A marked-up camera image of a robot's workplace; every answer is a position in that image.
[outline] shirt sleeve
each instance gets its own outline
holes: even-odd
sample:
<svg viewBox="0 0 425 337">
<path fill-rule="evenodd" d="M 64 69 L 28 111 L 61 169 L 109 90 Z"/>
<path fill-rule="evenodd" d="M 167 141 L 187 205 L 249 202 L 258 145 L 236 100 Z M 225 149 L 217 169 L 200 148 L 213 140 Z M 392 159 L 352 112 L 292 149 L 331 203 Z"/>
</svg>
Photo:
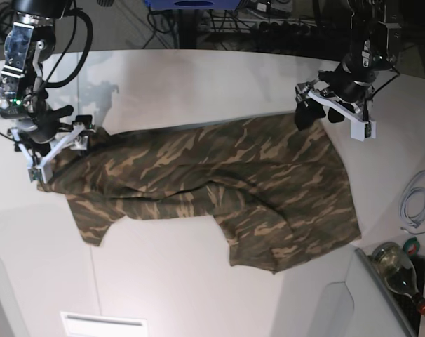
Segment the shirt sleeve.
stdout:
<svg viewBox="0 0 425 337">
<path fill-rule="evenodd" d="M 124 217 L 123 212 L 106 199 L 96 200 L 89 194 L 66 198 L 81 238 L 93 246 L 99 246 L 109 227 Z"/>
</svg>

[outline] red object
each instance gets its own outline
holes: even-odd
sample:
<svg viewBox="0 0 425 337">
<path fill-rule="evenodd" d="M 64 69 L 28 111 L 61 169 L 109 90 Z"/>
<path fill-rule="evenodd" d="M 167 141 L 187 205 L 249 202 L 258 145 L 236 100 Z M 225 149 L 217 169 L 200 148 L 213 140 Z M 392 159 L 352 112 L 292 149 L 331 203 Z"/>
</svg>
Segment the red object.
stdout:
<svg viewBox="0 0 425 337">
<path fill-rule="evenodd" d="M 417 309 L 420 314 L 425 315 L 425 303 L 418 304 Z"/>
</svg>

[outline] white table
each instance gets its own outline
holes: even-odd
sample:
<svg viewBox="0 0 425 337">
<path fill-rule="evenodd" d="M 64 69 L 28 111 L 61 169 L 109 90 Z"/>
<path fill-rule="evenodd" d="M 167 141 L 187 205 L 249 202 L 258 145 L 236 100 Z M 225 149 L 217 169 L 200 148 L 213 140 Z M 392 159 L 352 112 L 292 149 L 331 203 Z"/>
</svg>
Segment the white table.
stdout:
<svg viewBox="0 0 425 337">
<path fill-rule="evenodd" d="M 77 58 L 67 56 L 58 79 Z M 293 110 L 295 84 L 334 67 L 254 53 L 94 52 L 50 102 L 94 114 L 110 133 L 199 124 Z M 381 74 L 377 86 L 390 76 Z M 364 247 L 404 237 L 396 207 L 405 183 L 425 167 L 425 80 L 394 81 L 376 97 L 373 116 L 378 138 L 364 143 L 350 139 L 348 123 L 324 121 L 349 173 L 363 232 L 356 244 Z M 65 198 L 37 192 L 22 156 L 0 138 L 0 258 L 30 336 L 63 336 L 59 311 L 148 319 L 152 337 L 305 336 L 321 289 L 344 277 L 351 251 L 275 276 L 231 268 L 211 217 L 123 219 L 92 249 Z"/>
</svg>

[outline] camouflage fabric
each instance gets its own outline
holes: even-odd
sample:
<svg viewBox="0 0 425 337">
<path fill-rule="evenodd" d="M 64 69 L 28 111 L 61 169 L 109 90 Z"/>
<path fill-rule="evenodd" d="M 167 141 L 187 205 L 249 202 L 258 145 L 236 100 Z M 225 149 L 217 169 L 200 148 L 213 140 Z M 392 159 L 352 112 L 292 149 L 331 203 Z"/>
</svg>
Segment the camouflage fabric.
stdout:
<svg viewBox="0 0 425 337">
<path fill-rule="evenodd" d="M 182 131 L 100 129 L 87 157 L 55 160 L 43 189 L 67 195 L 83 240 L 118 219 L 214 216 L 231 265 L 278 272 L 360 236 L 349 180 L 320 123 L 293 114 Z"/>
</svg>

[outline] vent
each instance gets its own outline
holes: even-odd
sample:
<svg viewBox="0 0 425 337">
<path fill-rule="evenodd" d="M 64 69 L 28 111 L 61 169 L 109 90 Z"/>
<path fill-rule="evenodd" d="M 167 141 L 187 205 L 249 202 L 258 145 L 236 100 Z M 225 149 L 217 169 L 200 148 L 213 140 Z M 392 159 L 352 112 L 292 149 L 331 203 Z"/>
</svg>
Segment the vent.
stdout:
<svg viewBox="0 0 425 337">
<path fill-rule="evenodd" d="M 123 319 L 62 312 L 68 337 L 148 337 L 145 319 Z"/>
</svg>

